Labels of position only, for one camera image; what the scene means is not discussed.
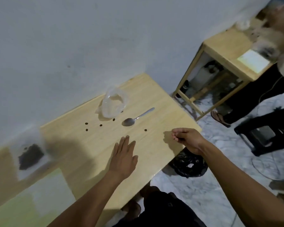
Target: person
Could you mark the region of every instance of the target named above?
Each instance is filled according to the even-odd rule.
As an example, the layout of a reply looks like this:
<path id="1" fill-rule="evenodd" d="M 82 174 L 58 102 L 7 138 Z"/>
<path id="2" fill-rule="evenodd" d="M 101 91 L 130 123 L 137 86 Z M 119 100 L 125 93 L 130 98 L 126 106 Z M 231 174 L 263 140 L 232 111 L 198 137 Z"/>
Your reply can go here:
<path id="1" fill-rule="evenodd" d="M 246 226 L 284 226 L 284 203 L 236 167 L 197 130 L 176 128 L 172 130 L 171 135 L 175 142 L 185 145 L 189 151 L 204 158 Z M 129 136 L 122 137 L 114 146 L 109 170 L 105 176 L 49 227 L 94 227 L 114 190 L 135 170 L 138 157 L 133 156 L 134 147 L 135 141 L 129 144 Z M 149 185 L 140 193 L 144 197 L 145 211 L 138 216 L 140 206 L 131 200 L 124 207 L 128 213 L 116 227 L 205 226 L 192 209 L 173 193 L 167 194 Z"/>
<path id="2" fill-rule="evenodd" d="M 284 33 L 284 5 L 270 11 L 267 15 L 269 26 Z M 226 127 L 249 114 L 263 100 L 284 93 L 284 54 L 271 68 L 254 82 L 246 85 L 241 91 L 227 100 L 232 111 L 226 115 L 211 112 L 217 122 Z"/>

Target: spoon handle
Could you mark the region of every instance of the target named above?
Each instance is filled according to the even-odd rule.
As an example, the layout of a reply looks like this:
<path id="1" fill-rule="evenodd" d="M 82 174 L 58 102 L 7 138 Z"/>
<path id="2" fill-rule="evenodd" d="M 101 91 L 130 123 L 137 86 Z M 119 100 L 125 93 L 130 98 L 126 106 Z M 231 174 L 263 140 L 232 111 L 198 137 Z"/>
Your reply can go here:
<path id="1" fill-rule="evenodd" d="M 138 118 L 140 118 L 140 117 L 142 117 L 142 116 L 144 116 L 144 115 L 146 115 L 147 113 L 149 113 L 149 112 L 151 112 L 151 111 L 153 111 L 153 110 L 155 110 L 154 107 L 151 108 L 151 109 L 149 109 L 148 111 L 144 112 L 142 115 L 138 116 L 137 118 L 135 118 L 135 120 L 138 119 Z"/>

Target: black shorts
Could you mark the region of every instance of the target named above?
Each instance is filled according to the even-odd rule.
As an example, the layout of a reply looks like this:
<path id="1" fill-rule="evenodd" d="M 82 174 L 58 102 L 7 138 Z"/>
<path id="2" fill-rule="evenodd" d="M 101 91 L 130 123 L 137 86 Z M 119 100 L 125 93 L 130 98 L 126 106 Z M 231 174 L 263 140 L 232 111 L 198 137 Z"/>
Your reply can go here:
<path id="1" fill-rule="evenodd" d="M 145 211 L 132 221 L 121 219 L 114 227 L 178 226 L 206 227 L 194 211 L 178 198 L 161 191 L 151 193 L 144 201 Z"/>

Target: forearm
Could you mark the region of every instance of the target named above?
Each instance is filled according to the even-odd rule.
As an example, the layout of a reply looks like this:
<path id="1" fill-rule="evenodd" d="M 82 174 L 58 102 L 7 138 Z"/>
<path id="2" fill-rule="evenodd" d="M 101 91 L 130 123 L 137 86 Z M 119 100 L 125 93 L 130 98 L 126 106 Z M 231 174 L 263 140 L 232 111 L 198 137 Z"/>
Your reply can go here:
<path id="1" fill-rule="evenodd" d="M 202 156 L 242 221 L 250 226 L 284 222 L 283 202 L 236 167 L 210 142 L 201 149 Z"/>
<path id="2" fill-rule="evenodd" d="M 121 180 L 112 172 L 106 175 L 86 194 L 58 216 L 48 227 L 94 227 L 109 198 Z"/>

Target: left hand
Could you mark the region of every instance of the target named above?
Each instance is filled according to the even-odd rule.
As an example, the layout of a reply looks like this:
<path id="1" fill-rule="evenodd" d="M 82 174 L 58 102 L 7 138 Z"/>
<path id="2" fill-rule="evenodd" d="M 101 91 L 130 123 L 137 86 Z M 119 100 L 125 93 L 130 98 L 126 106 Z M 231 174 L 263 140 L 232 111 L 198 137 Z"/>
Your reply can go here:
<path id="1" fill-rule="evenodd" d="M 115 143 L 113 157 L 110 162 L 109 171 L 120 177 L 121 180 L 128 178 L 135 170 L 138 156 L 133 156 L 136 141 L 129 143 L 129 136 L 122 137 L 119 144 Z"/>

